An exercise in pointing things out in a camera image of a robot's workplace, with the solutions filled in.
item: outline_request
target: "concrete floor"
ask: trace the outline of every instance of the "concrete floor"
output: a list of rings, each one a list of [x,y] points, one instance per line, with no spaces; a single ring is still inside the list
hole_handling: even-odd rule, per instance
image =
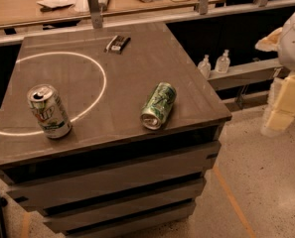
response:
[[[122,238],[295,238],[295,121],[285,134],[259,133],[265,106],[232,112],[221,133],[221,151],[188,219]],[[61,238],[5,194],[9,238]]]

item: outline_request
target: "can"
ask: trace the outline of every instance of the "can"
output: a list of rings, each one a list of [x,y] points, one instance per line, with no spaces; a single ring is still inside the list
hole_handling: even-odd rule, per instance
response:
[[[176,89],[167,82],[160,82],[144,104],[140,116],[142,124],[151,130],[157,130],[164,124],[174,105]]]
[[[48,138],[67,134],[72,124],[58,92],[49,84],[39,84],[28,91],[28,104]]]

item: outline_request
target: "table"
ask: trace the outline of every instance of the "table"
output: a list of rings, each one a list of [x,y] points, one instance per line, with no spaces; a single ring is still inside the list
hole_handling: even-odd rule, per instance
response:
[[[40,12],[40,0],[0,0],[0,29],[25,27],[39,24],[52,24],[72,20],[89,19],[89,12],[76,12],[73,8],[65,8],[53,12]],[[143,3],[140,0],[110,0],[105,16],[114,16],[126,13],[143,11],[157,11],[194,6],[198,0],[172,2],[170,0],[153,0]],[[210,3],[223,3],[225,0],[210,0]]]
[[[104,47],[131,38],[121,55]],[[168,122],[140,122],[160,81],[177,99]],[[28,90],[53,85],[73,121],[45,137]],[[0,178],[27,211],[68,237],[114,237],[189,216],[231,115],[163,23],[26,38],[0,110]]]

